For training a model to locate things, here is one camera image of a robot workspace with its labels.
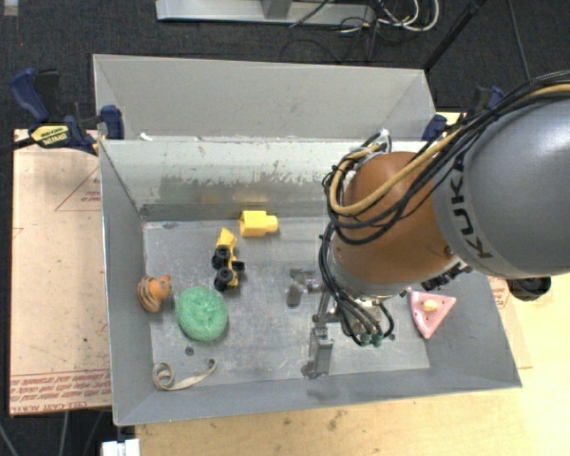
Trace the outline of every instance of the green foam ball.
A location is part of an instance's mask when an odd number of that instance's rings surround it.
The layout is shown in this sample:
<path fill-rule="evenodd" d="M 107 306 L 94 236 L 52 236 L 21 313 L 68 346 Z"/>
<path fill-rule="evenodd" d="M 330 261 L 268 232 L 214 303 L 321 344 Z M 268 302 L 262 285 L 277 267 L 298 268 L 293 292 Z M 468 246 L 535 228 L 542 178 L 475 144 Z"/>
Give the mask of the green foam ball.
<path fill-rule="evenodd" d="M 186 289 L 176 299 L 175 308 L 181 329 L 197 341 L 218 339 L 228 322 L 224 299 L 207 287 Z"/>

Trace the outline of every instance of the dark gray floor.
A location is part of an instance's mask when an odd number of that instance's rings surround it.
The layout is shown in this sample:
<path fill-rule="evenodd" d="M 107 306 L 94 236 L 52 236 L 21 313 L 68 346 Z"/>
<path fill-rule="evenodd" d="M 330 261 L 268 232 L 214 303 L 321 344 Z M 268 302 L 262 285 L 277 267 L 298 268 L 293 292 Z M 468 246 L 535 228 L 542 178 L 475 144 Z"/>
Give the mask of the dark gray floor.
<path fill-rule="evenodd" d="M 155 0 L 19 0 L 19 16 L 4 16 L 0 0 L 0 145 L 30 116 L 9 95 L 12 76 L 25 67 L 57 67 L 65 101 L 92 113 L 93 53 L 212 57 L 271 62 L 421 67 L 470 0 L 440 0 L 437 27 L 402 44 L 378 43 L 365 62 L 363 42 L 325 28 L 217 23 L 157 23 Z M 570 68 L 570 0 L 511 0 L 532 76 Z M 400 39 L 398 32 L 390 38 Z M 504 90 L 525 80 L 507 0 L 489 0 L 441 61 L 429 82 L 439 108 L 469 104 L 475 85 Z M 12 161 L 0 158 L 0 420 L 22 456 L 57 454 L 63 416 L 10 419 L 9 374 L 10 226 Z M 80 454 L 95 412 L 72 414 L 66 454 Z M 109 417 L 96 438 L 108 437 Z M 0 455 L 8 450 L 0 438 Z"/>

